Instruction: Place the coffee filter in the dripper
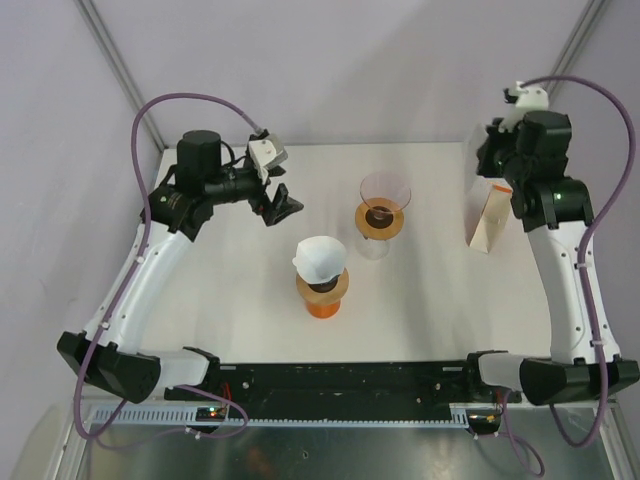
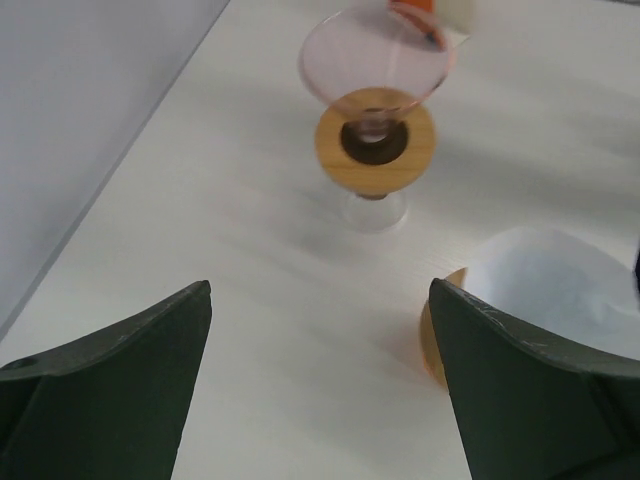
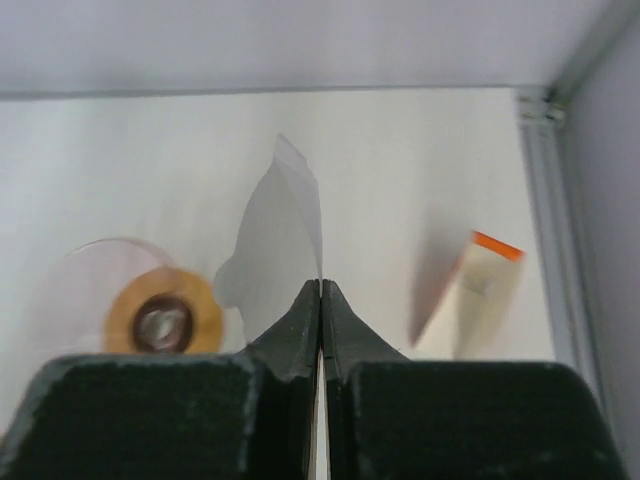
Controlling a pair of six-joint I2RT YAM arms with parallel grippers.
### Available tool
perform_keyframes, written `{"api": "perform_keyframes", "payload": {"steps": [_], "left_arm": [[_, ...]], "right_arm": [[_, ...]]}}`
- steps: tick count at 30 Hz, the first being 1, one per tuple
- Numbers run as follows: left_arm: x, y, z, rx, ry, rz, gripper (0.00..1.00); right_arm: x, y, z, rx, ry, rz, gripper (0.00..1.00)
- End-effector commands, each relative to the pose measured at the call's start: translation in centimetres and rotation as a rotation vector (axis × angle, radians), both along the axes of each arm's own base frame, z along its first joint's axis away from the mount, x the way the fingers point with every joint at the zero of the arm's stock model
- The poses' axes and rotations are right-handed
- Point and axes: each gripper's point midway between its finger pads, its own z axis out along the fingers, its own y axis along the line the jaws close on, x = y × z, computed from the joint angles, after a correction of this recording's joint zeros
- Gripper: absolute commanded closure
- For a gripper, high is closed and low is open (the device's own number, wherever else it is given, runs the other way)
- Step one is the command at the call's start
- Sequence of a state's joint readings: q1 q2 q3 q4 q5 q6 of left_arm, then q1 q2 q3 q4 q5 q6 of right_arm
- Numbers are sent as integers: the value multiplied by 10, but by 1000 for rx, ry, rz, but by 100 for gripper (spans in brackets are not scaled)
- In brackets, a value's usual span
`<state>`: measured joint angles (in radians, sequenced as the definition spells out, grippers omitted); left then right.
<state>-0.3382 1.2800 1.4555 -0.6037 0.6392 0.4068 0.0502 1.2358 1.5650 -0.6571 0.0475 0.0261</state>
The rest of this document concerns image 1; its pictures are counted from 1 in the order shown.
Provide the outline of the single white paper filter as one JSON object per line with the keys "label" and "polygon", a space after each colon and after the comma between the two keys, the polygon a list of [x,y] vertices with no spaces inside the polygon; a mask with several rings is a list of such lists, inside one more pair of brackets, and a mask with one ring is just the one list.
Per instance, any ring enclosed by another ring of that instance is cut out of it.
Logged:
{"label": "single white paper filter", "polygon": [[298,243],[292,263],[304,282],[315,285],[340,276],[346,258],[347,250],[341,241],[330,236],[314,236]]}

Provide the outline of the pink glass dripper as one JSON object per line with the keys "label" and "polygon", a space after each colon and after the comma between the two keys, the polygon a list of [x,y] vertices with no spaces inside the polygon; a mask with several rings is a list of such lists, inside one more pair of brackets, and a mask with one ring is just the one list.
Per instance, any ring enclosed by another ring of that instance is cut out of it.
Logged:
{"label": "pink glass dripper", "polygon": [[402,212],[412,199],[408,182],[398,173],[377,171],[360,183],[360,197],[370,208],[386,208],[390,213]]}

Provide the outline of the orange glass carafe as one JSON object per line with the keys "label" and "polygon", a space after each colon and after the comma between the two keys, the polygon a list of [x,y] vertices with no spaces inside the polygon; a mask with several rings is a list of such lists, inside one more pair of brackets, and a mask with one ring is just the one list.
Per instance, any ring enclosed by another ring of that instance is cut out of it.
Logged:
{"label": "orange glass carafe", "polygon": [[314,318],[328,319],[334,316],[339,311],[341,307],[341,301],[338,300],[334,303],[326,304],[326,305],[305,301],[305,307],[308,313]]}

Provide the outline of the clear glass carafe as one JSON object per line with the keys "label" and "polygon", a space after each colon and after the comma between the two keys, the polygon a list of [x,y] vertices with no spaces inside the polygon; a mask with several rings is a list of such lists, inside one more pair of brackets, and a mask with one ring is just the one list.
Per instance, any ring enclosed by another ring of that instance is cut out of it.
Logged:
{"label": "clear glass carafe", "polygon": [[356,237],[356,250],[368,260],[380,260],[388,255],[390,250],[389,240],[375,240],[359,234]]}

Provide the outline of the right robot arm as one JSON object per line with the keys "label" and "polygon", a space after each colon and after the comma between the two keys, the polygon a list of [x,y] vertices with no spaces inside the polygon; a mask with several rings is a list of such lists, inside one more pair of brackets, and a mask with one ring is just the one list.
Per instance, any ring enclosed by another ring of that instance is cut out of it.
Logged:
{"label": "right robot arm", "polygon": [[594,222],[587,186],[566,175],[572,137],[568,116],[534,110],[512,126],[495,118],[477,150],[478,175],[505,180],[511,206],[527,234],[545,291],[550,355],[476,353],[477,367],[461,376],[463,393],[484,401],[497,387],[537,406],[596,400],[639,380],[635,360],[622,358],[607,325],[593,250],[580,242]]}

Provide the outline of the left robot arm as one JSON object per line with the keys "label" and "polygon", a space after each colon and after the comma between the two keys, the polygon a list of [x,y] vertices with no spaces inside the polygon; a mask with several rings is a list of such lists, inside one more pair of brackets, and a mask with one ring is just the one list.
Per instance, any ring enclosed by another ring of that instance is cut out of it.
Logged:
{"label": "left robot arm", "polygon": [[176,161],[148,196],[150,209],[141,214],[116,283],[81,332],[65,331],[58,340],[59,354],[80,380],[134,404],[182,384],[202,400],[219,392],[221,376],[209,368],[215,356],[195,347],[143,352],[141,343],[165,282],[215,207],[245,201],[268,226],[303,208],[284,184],[267,193],[287,158],[275,135],[251,135],[244,156],[229,163],[222,161],[226,146],[208,130],[187,132],[178,142]]}

